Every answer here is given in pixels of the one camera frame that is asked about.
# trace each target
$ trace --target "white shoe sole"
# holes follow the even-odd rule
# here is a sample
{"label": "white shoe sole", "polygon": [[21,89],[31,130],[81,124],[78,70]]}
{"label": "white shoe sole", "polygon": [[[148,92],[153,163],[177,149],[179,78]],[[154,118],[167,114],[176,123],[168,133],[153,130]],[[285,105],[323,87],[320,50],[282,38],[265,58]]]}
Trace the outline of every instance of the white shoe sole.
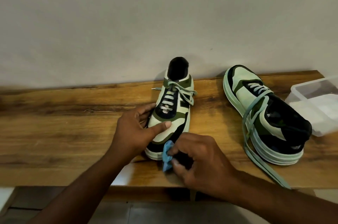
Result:
{"label": "white shoe sole", "polygon": [[[189,126],[190,126],[190,109],[188,110],[188,117],[187,117],[187,122],[186,122],[186,126],[183,129],[183,132],[188,132],[189,131]],[[144,151],[147,155],[147,157],[149,157],[152,160],[156,160],[156,161],[162,161],[162,155],[163,152],[151,152],[149,149],[146,148],[146,150]]]}
{"label": "white shoe sole", "polygon": [[[226,71],[226,74],[223,79],[223,89],[226,94],[226,97],[230,101],[230,103],[234,106],[234,108],[239,112],[239,114],[243,117],[245,113],[245,109],[243,108],[242,104],[239,102],[239,100],[236,98],[234,93],[232,92],[229,83],[227,82],[228,72],[230,69]],[[248,115],[248,118],[246,120],[246,126],[248,126],[249,122],[251,121],[250,115]],[[256,151],[259,153],[259,155],[266,161],[276,164],[276,165],[293,165],[298,162],[298,160],[303,155],[303,150],[296,154],[281,154],[278,152],[273,151],[269,147],[267,147],[263,141],[260,139],[258,132],[253,126],[252,128],[252,134],[251,134],[251,141],[253,146],[255,147]]]}

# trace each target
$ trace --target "blue cloth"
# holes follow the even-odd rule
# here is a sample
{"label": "blue cloth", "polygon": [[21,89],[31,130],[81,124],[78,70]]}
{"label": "blue cloth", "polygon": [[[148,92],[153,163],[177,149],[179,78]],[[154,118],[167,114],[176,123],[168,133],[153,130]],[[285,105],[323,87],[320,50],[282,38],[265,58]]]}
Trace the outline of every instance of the blue cloth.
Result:
{"label": "blue cloth", "polygon": [[172,156],[171,155],[167,155],[167,152],[173,147],[174,143],[172,141],[167,141],[164,144],[163,147],[163,154],[162,154],[162,160],[163,160],[163,172],[168,171],[172,168],[171,165],[171,160],[172,160]]}

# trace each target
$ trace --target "sneaker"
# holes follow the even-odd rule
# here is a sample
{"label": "sneaker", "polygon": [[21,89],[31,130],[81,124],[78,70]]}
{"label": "sneaker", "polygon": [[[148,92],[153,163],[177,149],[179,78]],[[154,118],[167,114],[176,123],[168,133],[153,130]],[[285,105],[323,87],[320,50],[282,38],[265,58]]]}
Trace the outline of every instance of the sneaker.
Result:
{"label": "sneaker", "polygon": [[163,146],[168,141],[176,142],[182,132],[189,131],[190,106],[194,105],[194,81],[189,75],[189,63],[183,57],[176,57],[169,63],[164,75],[156,107],[149,119],[148,127],[160,122],[171,121],[169,129],[157,135],[147,146],[145,153],[153,160],[162,160]]}
{"label": "sneaker", "polygon": [[312,132],[307,120],[278,98],[254,72],[242,65],[235,65],[226,71],[223,88],[231,104],[243,117],[244,149],[255,164],[270,176],[271,172],[277,175],[249,148],[249,137],[264,160],[276,165],[298,162]]}

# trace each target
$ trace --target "gray wall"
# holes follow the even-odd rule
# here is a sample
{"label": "gray wall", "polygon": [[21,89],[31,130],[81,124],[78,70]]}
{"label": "gray wall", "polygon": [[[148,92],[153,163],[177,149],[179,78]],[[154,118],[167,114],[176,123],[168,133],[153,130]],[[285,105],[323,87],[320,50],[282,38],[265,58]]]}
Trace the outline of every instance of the gray wall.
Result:
{"label": "gray wall", "polygon": [[185,56],[193,77],[338,63],[338,0],[0,0],[0,85],[161,79]]}

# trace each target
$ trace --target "floor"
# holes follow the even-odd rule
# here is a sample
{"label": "floor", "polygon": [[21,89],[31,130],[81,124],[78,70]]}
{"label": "floor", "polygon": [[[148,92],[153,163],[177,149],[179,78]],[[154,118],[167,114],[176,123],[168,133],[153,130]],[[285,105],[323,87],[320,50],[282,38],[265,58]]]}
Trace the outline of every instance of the floor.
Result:
{"label": "floor", "polygon": [[[23,224],[44,208],[63,188],[19,188],[0,224]],[[318,197],[338,203],[338,190],[315,190]],[[101,202],[90,224],[233,223],[266,224],[265,220],[240,207],[221,202],[141,203]]]}

